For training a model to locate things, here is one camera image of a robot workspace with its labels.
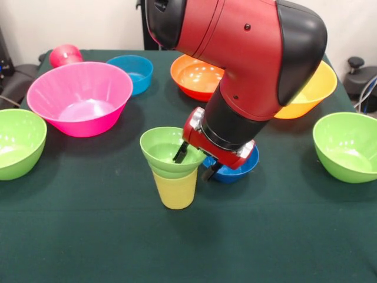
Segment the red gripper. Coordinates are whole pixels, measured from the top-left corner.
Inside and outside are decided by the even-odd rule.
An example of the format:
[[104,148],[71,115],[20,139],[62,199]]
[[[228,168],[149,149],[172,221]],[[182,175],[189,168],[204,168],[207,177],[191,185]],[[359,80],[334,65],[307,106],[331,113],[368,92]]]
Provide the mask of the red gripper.
[[221,149],[212,143],[204,133],[195,130],[187,121],[183,127],[183,143],[173,157],[174,163],[182,163],[187,155],[189,144],[212,156],[218,162],[209,166],[201,176],[202,180],[210,180],[220,169],[221,164],[231,169],[237,169],[243,165],[253,153],[253,140],[246,143],[240,150],[231,151]]

